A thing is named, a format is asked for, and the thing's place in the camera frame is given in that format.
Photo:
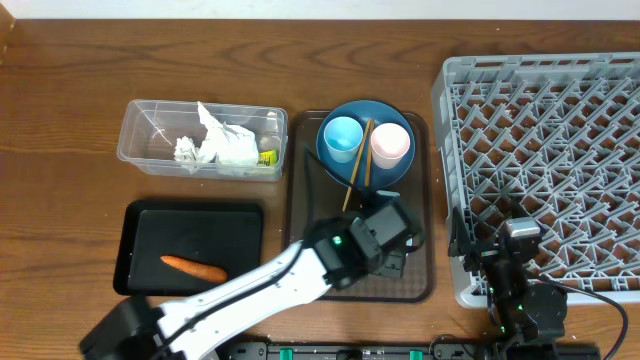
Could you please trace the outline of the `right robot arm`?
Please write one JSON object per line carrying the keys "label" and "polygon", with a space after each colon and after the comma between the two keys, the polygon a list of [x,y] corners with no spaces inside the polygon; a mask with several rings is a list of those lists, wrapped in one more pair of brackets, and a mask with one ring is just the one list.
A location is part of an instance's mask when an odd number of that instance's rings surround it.
{"label": "right robot arm", "polygon": [[531,284],[525,264],[539,253],[543,230],[517,202],[495,238],[474,240],[455,207],[448,255],[467,272],[482,272],[489,286],[491,321],[503,334],[478,346],[474,359],[558,359],[556,339],[565,334],[567,293],[544,282]]}

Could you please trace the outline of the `large white tissue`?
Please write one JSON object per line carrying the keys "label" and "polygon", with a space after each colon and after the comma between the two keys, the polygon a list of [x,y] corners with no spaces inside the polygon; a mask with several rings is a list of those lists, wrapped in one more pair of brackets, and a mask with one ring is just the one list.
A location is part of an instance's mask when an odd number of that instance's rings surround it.
{"label": "large white tissue", "polygon": [[205,139],[196,152],[199,163],[254,166],[259,152],[255,134],[240,126],[220,122],[201,103],[197,104],[200,123],[207,129]]}

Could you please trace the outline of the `foil snack wrapper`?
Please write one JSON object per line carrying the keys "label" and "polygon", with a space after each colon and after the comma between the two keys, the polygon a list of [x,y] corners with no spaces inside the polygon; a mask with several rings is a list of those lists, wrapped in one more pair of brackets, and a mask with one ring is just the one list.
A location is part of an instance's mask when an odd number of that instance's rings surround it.
{"label": "foil snack wrapper", "polygon": [[258,156],[258,166],[272,167],[278,163],[279,157],[276,150],[260,152]]}

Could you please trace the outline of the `small white tissue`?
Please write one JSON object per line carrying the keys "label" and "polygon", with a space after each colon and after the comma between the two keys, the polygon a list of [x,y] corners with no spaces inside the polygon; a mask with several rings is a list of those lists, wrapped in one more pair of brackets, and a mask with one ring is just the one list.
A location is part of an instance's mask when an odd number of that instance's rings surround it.
{"label": "small white tissue", "polygon": [[193,174],[198,170],[198,166],[196,165],[198,151],[199,149],[191,138],[187,136],[177,138],[174,149],[174,160],[190,174]]}

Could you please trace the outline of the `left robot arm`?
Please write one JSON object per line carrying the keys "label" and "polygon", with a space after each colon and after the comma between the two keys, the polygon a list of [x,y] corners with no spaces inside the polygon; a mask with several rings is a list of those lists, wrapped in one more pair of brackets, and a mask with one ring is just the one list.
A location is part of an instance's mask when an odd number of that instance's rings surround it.
{"label": "left robot arm", "polygon": [[404,215],[317,221],[267,264],[206,292],[158,307],[129,297],[79,343],[86,359],[204,359],[264,319],[344,289],[402,255],[422,228]]}

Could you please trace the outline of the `orange carrot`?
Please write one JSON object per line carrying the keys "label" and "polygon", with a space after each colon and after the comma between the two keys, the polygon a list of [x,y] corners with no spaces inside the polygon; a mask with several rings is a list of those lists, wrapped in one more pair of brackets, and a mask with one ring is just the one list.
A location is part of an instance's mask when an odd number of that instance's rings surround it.
{"label": "orange carrot", "polygon": [[228,279],[228,275],[223,269],[213,265],[198,263],[172,255],[163,255],[160,259],[170,267],[210,283],[221,284]]}

